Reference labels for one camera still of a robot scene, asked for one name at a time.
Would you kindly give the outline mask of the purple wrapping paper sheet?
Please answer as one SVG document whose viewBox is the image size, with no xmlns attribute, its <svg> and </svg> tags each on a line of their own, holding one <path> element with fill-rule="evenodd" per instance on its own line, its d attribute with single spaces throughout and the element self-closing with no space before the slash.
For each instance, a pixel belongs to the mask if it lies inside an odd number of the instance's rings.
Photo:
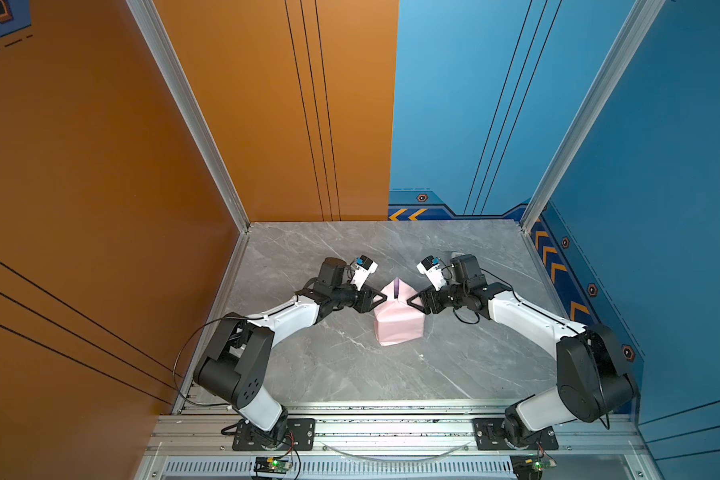
<svg viewBox="0 0 720 480">
<path fill-rule="evenodd" d="M 425 314 L 410 306 L 416 290 L 395 278 L 381 292 L 387 299 L 374 308 L 374 331 L 382 346 L 392 346 L 422 338 L 424 335 Z"/>
</svg>

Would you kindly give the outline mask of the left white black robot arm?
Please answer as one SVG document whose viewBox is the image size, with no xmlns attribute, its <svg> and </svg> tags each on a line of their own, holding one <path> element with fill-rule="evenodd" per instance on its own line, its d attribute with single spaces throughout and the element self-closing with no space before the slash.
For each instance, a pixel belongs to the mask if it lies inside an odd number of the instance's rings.
<svg viewBox="0 0 720 480">
<path fill-rule="evenodd" d="M 319 273 L 284 304 L 252 316 L 219 320 L 193 372 L 193 381 L 223 399 L 269 448 L 288 434 L 287 409 L 263 386 L 272 349 L 344 308 L 368 313 L 387 299 L 366 284 L 378 265 L 362 255 L 351 263 L 324 259 Z"/>
</svg>

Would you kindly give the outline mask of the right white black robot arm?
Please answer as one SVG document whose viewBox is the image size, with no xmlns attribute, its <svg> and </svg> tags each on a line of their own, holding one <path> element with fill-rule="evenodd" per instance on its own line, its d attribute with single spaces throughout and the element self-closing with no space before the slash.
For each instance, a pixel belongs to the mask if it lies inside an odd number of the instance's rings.
<svg viewBox="0 0 720 480">
<path fill-rule="evenodd" d="M 445 263 L 427 256 L 417 265 L 430 284 L 408 304 L 426 315 L 466 308 L 533 342 L 556 362 L 554 387 L 506 408 L 500 432 L 512 448 L 534 444 L 550 427 L 572 421 L 610 424 L 609 415 L 639 394 L 617 335 L 604 324 L 587 326 L 536 306 L 501 278 L 488 281 L 471 254 Z"/>
</svg>

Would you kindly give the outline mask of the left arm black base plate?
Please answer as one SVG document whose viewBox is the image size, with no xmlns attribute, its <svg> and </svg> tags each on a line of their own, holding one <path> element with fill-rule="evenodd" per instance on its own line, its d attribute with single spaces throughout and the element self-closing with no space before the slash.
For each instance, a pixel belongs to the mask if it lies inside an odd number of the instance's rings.
<svg viewBox="0 0 720 480">
<path fill-rule="evenodd" d="M 288 418 L 271 431 L 254 426 L 249 420 L 235 425 L 232 449 L 240 452 L 282 451 L 294 447 L 298 452 L 311 451 L 315 440 L 314 418 Z"/>
</svg>

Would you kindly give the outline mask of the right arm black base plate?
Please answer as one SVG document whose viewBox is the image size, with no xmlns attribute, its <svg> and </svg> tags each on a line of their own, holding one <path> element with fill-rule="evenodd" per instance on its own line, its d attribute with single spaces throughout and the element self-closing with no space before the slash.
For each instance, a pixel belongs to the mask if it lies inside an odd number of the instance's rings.
<svg viewBox="0 0 720 480">
<path fill-rule="evenodd" d="M 472 420 L 473 434 L 479 450 L 558 450 L 552 427 L 532 432 L 512 420 L 484 417 Z"/>
</svg>

